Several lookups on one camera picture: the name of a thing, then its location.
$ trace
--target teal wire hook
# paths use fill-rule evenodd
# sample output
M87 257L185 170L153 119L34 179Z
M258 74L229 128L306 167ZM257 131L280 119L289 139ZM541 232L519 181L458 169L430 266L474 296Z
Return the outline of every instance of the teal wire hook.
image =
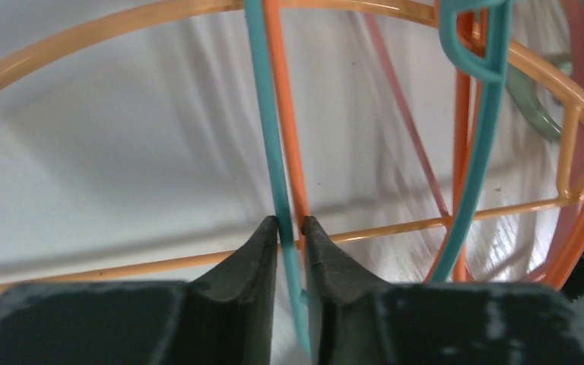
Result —
M446 56L463 72L483 82L478 128L471 152L471 163L458 214L445 243L432 281L444 282L451 275L455 261L475 214L487 174L491 148L496 137L498 112L505 87L509 35L514 0L445 0L440 2L440 42ZM489 30L485 57L466 49L458 39L459 13L479 8L489 9Z
M309 354L308 312L304 304L297 248L294 245L294 236L292 234L292 217L290 202L287 198L287 180L281 152L281 140L278 134L275 91L271 76L271 63L265 33L265 16L261 0L246 0L245 16L249 34L249 48L252 53L252 67L256 81L256 96L259 101L259 114L265 142L265 156L268 162L275 213L279 223L278 232L283 248L287 290L290 294L294 328L301 346Z

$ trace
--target white surface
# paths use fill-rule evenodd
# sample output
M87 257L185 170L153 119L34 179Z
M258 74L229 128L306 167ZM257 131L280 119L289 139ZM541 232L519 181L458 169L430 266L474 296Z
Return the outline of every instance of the white surface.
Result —
M0 0L0 58L141 3ZM515 37L537 52L567 48L551 6L516 10ZM283 20L306 186L324 228L337 233L437 216L360 15L285 10ZM450 200L453 67L435 30L378 20ZM234 12L121 36L2 91L0 281L244 242L273 212L250 67L243 14ZM481 208L552 197L557 152L506 97ZM546 211L475 223L468 259L476 276L520 277L544 257L556 217ZM344 248L387 280L419 281L443 231ZM497 269L514 252L515 264ZM207 269L142 279L193 279ZM282 263L278 282L272 362L305 363Z

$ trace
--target teal wire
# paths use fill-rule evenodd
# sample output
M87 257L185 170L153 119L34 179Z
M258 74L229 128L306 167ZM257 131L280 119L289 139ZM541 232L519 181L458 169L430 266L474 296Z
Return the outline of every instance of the teal wire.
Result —
M287 184L281 140L278 134L275 91L271 76L265 16L262 0L246 0L245 16L249 34L249 48L252 52L252 66L256 80L256 96L259 101L259 113L265 156L268 162L270 185L274 208L279 223L279 237L283 248L283 260L287 278L287 291L290 294L294 328L301 346L310 352L308 313L302 301L301 276L297 258L297 248L292 234L292 217L290 203L287 199Z
M507 47L511 28L513 0L506 0L501 5L489 8L489 34L487 37L486 59L482 60L484 67L489 68L479 74L499 75L483 83L481 105L478 115L478 127L474 139L471 161L465 188L460 200L458 214L451 226L449 240L445 243L440 262L433 270L432 282L444 282L451 275L451 271L458 260L464 246L469 227L475 215L484 178L489 167L491 148L494 145L498 125L498 113L503 99L505 76L507 67Z

